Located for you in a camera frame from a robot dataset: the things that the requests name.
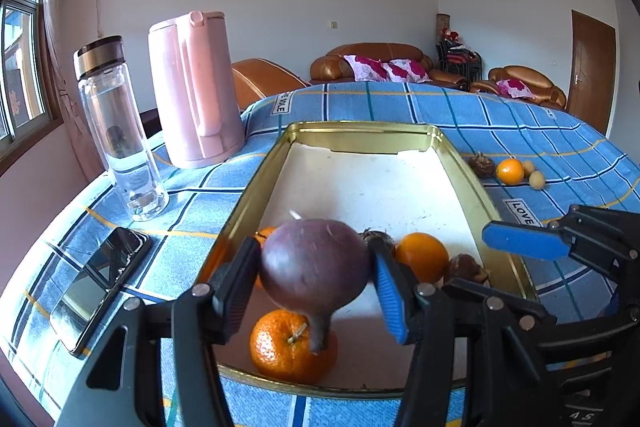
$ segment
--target table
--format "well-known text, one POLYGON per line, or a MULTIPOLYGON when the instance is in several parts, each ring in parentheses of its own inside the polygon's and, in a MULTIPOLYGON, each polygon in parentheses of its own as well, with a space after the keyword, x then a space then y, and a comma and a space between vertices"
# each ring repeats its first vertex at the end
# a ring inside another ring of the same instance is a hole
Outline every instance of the table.
MULTIPOLYGON (((66 352, 48 317, 82 264, 116 226, 143 230, 154 240, 100 330, 130 296, 159 302, 180 295, 195 279, 242 190, 289 123, 431 123, 463 156, 483 152, 496 161, 511 155, 531 159, 545 174, 545 190, 535 191, 527 184, 506 187, 494 179, 483 182, 507 221, 544 225, 562 216, 571 203, 640 212, 638 166, 588 124, 525 102, 428 84, 324 84, 260 100, 242 119, 244 148, 224 164, 208 168, 177 169, 169 161, 162 135, 149 140, 170 194, 158 217, 146 223, 130 221, 102 174, 53 220, 16 270, 0 297, 0 347, 54 419, 84 360, 66 352)), ((603 277, 570 259, 527 260, 527 267, 540 300, 562 321, 594 317, 612 295, 603 277)), ((181 425, 169 341, 162 344, 162 373, 168 426, 181 425)), ((223 383, 235 422, 252 427, 388 426, 399 403, 292 397, 229 380, 223 383)), ((460 418, 462 403, 463 391, 453 392, 450 420, 460 418)))

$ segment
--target bottle lid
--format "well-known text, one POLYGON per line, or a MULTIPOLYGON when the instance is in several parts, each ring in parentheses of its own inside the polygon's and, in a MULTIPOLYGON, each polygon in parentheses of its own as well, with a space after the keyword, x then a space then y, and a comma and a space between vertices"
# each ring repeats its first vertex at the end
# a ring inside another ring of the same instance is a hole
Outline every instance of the bottle lid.
POLYGON ((120 35, 91 42, 74 53, 78 82, 101 70, 114 68, 123 63, 124 46, 120 35))

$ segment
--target wooden door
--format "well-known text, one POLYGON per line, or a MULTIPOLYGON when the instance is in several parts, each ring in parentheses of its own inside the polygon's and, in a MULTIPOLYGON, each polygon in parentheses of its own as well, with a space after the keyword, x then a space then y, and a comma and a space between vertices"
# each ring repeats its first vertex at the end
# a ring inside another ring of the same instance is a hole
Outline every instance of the wooden door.
POLYGON ((607 132, 616 77, 616 31, 573 11, 574 63, 567 109, 602 134, 607 132))

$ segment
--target phone screen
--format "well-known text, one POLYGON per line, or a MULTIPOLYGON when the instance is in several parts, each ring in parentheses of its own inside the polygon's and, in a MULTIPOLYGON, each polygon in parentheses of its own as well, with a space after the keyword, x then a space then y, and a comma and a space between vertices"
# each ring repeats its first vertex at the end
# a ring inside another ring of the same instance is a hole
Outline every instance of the phone screen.
POLYGON ((49 317, 67 350, 78 350, 82 334, 92 321, 99 320, 98 310, 122 284, 127 268, 132 267, 147 240, 141 233, 118 227, 80 270, 49 317))

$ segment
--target small orange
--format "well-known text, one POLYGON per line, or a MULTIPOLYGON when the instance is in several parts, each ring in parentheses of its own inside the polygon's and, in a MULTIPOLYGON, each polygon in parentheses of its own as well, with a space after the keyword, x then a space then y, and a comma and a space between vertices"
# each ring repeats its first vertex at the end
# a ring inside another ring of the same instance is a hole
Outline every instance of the small orange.
MULTIPOLYGON (((274 232, 275 229, 276 227, 266 227, 265 229, 260 230, 260 232, 255 233, 254 237, 258 240, 258 243, 260 243, 260 246, 264 245, 264 242, 267 240, 267 237, 269 237, 274 232)), ((259 275, 255 279, 255 285, 258 286, 258 288, 262 288, 262 281, 260 280, 259 275)))
POLYGON ((405 235, 396 246, 396 261, 406 264, 418 282, 436 283, 449 266, 449 253, 433 235, 413 232, 405 235))
POLYGON ((338 359, 338 338, 329 331, 328 347, 309 350, 306 317, 287 310, 264 315, 251 332, 251 359, 261 375, 291 383, 313 384, 327 375, 338 359))
POLYGON ((524 166, 516 158, 507 158, 498 164, 495 175, 506 185, 517 185, 524 179, 524 166))

